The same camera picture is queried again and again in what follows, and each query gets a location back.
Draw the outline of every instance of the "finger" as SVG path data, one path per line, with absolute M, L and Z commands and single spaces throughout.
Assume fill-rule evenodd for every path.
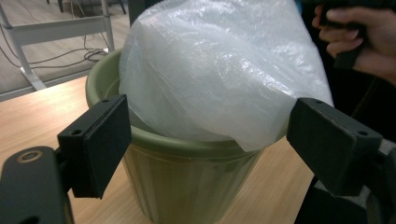
M 353 39 L 349 41 L 338 41 L 330 43 L 326 50 L 332 57 L 336 57 L 337 54 L 345 51 L 350 51 L 357 48 L 363 42 L 362 38 Z
M 358 37 L 359 30 L 324 28 L 319 33 L 319 38 L 326 42 L 349 41 Z
M 323 5 L 315 7 L 315 18 L 312 20 L 312 26 L 317 29 L 322 29 L 323 26 L 320 25 L 320 15 L 323 11 Z
M 315 7 L 315 15 L 316 16 L 320 16 L 323 12 L 323 5 L 319 5 L 317 7 Z
M 357 22 L 364 25 L 384 23 L 394 14 L 390 9 L 372 9 L 368 7 L 336 8 L 327 12 L 329 21 L 340 23 Z
M 313 26 L 313 27 L 315 27 L 315 28 L 317 28 L 317 29 L 323 29 L 324 27 L 321 26 L 319 23 L 320 23 L 320 17 L 315 17 L 315 18 L 312 20 L 312 26 Z

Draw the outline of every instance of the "metal frame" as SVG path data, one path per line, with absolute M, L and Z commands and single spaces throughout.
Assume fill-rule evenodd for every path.
M 21 71 L 23 75 L 35 90 L 39 91 L 45 89 L 46 85 L 30 68 L 26 56 L 23 53 L 22 46 L 106 32 L 109 52 L 114 51 L 113 32 L 111 29 L 110 16 L 108 14 L 107 0 L 101 0 L 101 3 L 103 16 L 18 26 L 12 26 L 8 22 L 6 13 L 0 3 L 0 23 L 7 30 L 14 50 L 21 61 Z

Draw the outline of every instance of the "cable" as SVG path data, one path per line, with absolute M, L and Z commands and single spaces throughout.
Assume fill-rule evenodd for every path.
M 30 17 L 32 17 L 33 19 L 35 19 L 38 22 L 41 22 L 40 20 L 38 20 L 36 17 L 34 17 L 32 15 L 32 13 L 30 12 L 29 8 L 26 5 L 24 5 L 21 0 L 19 0 L 18 2 L 21 4 L 21 6 L 23 6 L 26 9 L 26 11 L 29 13 Z
M 29 15 L 30 15 L 33 19 L 35 19 L 35 20 L 38 21 L 38 22 L 41 22 L 41 21 L 39 21 L 37 18 L 35 18 L 35 17 L 32 15 L 32 13 L 30 12 L 29 8 L 26 7 L 26 6 L 21 2 L 21 0 L 19 0 L 19 2 L 20 2 L 20 4 L 28 11 Z M 73 3 L 71 2 L 71 4 L 72 4 L 72 16 L 74 17 Z M 80 8 L 80 10 L 81 10 L 82 15 L 83 15 L 84 17 L 86 17 L 86 15 L 85 15 L 84 11 L 82 10 L 81 6 L 79 6 L 79 8 Z M 16 53 L 12 50 L 12 47 L 9 45 L 9 43 L 8 43 L 8 41 L 7 41 L 7 38 L 6 38 L 6 35 L 5 35 L 5 33 L 4 33 L 3 27 L 2 27 L 1 25 L 0 25 L 0 29 L 1 29 L 1 33 L 2 33 L 3 38 L 5 39 L 5 41 L 6 41 L 6 43 L 7 43 L 7 46 L 8 46 L 8 48 L 9 48 L 9 50 L 11 51 L 11 53 L 14 55 L 15 58 L 19 59 L 19 57 L 16 55 Z M 103 33 L 100 33 L 100 34 L 102 35 L 102 38 L 105 40 L 105 43 L 106 43 L 107 48 L 108 48 L 108 44 L 107 44 L 107 41 L 106 41 L 106 39 L 105 39 Z M 28 62 L 28 63 L 29 63 L 29 64 L 45 63 L 45 62 L 49 62 L 49 61 L 52 61 L 52 60 L 61 58 L 61 57 L 63 57 L 64 55 L 69 54 L 69 53 L 72 53 L 72 52 L 75 52 L 75 51 L 87 50 L 88 52 L 87 52 L 86 54 L 84 54 L 84 56 L 83 56 L 84 59 L 83 59 L 83 60 L 81 60 L 81 61 L 79 61 L 79 62 L 76 62 L 76 63 L 66 64 L 66 65 L 36 66 L 36 67 L 32 67 L 31 69 L 34 69 L 34 68 L 62 68 L 62 67 L 72 66 L 72 65 L 75 65 L 75 64 L 78 64 L 78 63 L 83 63 L 83 62 L 85 62 L 85 61 L 98 62 L 99 60 L 97 60 L 97 59 L 92 59 L 92 57 L 95 56 L 95 55 L 103 55 L 103 56 L 106 56 L 106 52 L 104 52 L 102 49 L 87 48 L 87 46 L 86 46 L 86 37 L 87 37 L 87 36 L 84 35 L 84 48 L 83 48 L 83 49 L 73 49 L 73 50 L 67 51 L 66 53 L 63 53 L 63 54 L 61 54 L 61 55 L 55 56 L 55 57 L 53 57 L 53 58 L 49 58 L 49 59 L 47 59 L 47 60 L 38 61 L 38 62 L 33 62 L 33 63 L 29 63 L 29 62 Z M 20 66 L 18 66 L 17 64 L 15 64 L 14 62 L 11 61 L 11 59 L 7 56 L 7 54 L 4 52 L 4 50 L 1 48 L 1 46 L 0 46 L 0 50 L 2 51 L 2 53 L 4 54 L 4 56 L 7 58 L 7 60 L 8 60 L 12 65 L 14 65 L 14 66 L 16 66 L 16 67 L 20 67 Z

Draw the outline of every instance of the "bin rim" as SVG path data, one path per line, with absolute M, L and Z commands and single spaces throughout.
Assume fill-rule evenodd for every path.
M 86 101 L 89 107 L 111 95 L 106 90 L 106 97 L 101 98 L 96 85 L 100 81 L 101 72 L 112 60 L 119 60 L 122 49 L 110 52 L 107 56 L 97 62 L 87 76 L 85 84 Z M 110 86 L 118 83 L 119 77 L 113 80 Z M 220 159 L 227 157 L 246 156 L 245 152 L 235 141 L 221 142 L 194 142 L 181 140 L 155 133 L 149 133 L 131 125 L 133 145 L 144 147 L 157 153 L 167 154 L 174 157 Z

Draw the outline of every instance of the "screw hole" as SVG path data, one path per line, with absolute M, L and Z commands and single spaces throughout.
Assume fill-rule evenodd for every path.
M 24 221 L 20 222 L 20 224 L 38 224 L 38 217 L 28 217 Z
M 368 133 L 364 132 L 364 131 L 359 131 L 358 134 L 363 135 L 363 136 L 367 136 L 368 135 Z
M 74 130 L 73 132 L 71 132 L 72 135 L 77 135 L 81 133 L 81 130 Z

